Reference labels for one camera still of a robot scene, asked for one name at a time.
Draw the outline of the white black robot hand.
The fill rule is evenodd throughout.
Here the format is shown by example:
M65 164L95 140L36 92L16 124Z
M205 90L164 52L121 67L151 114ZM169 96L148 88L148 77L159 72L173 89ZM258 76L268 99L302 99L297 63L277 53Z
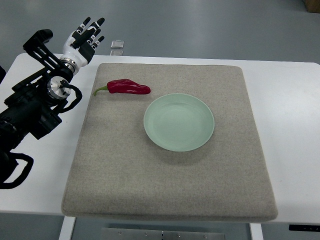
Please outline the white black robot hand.
M87 17L78 28L67 38L62 48L60 60L74 75L80 68L85 67L92 60L97 47L105 39L101 32L101 26L105 22L103 17L94 22Z

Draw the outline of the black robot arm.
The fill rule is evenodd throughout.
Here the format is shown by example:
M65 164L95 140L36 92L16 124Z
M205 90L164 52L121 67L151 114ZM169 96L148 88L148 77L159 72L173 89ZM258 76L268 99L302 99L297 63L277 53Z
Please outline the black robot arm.
M76 68L50 52L45 44L53 37L50 29L38 30L23 49L43 68L12 87L5 99L7 109L0 114L0 187L13 189L29 175L34 160L14 153L27 134L40 139L61 122L59 114L73 109L82 99L81 91L70 82Z

